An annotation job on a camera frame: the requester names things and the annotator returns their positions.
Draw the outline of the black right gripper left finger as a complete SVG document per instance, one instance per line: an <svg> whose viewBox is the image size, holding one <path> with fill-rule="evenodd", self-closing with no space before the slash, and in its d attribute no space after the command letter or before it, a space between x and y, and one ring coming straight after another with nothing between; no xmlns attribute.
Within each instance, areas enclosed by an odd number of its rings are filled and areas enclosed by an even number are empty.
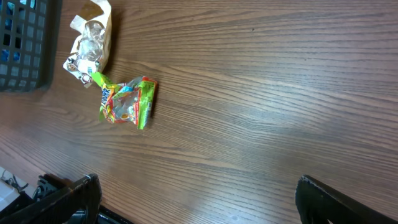
<svg viewBox="0 0 398 224"><path fill-rule="evenodd" d="M3 215L2 224L65 223L77 211L84 211L82 223L95 223L102 193L99 177L89 174L62 189Z"/></svg>

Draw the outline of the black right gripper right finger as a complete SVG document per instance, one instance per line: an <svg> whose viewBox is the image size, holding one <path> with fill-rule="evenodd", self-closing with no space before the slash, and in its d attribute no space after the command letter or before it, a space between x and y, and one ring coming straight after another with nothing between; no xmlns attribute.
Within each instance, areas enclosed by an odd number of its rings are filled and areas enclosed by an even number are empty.
<svg viewBox="0 0 398 224"><path fill-rule="evenodd" d="M301 222L306 224L397 224L309 175L301 176L297 182L295 204Z"/></svg>

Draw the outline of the green yellow candy bag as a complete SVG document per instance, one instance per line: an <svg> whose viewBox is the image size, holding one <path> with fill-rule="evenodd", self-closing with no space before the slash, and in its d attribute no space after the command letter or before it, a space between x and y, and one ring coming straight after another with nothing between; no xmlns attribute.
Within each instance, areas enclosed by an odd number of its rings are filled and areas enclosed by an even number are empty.
<svg viewBox="0 0 398 224"><path fill-rule="evenodd" d="M128 83L113 83L100 72L92 79L101 87L99 120L115 123L133 123L144 129L150 117L157 90L157 82L148 77L137 77Z"/></svg>

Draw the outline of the beige brown cookie bag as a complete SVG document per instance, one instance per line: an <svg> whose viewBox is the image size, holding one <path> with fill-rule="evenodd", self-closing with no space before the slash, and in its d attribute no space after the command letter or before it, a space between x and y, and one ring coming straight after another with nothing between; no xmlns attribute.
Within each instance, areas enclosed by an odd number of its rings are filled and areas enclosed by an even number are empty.
<svg viewBox="0 0 398 224"><path fill-rule="evenodd" d="M80 33L63 68L88 88L92 73L102 72L111 47L111 5L107 0L89 0L73 18L70 27Z"/></svg>

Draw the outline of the blue cookie pack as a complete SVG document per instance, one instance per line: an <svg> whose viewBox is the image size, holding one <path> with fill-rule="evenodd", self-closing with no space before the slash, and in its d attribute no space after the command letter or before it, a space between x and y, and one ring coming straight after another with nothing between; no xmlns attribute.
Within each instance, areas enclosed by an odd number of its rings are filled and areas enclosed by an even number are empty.
<svg viewBox="0 0 398 224"><path fill-rule="evenodd" d="M1 63L27 67L40 57L43 19L38 0L1 0Z"/></svg>

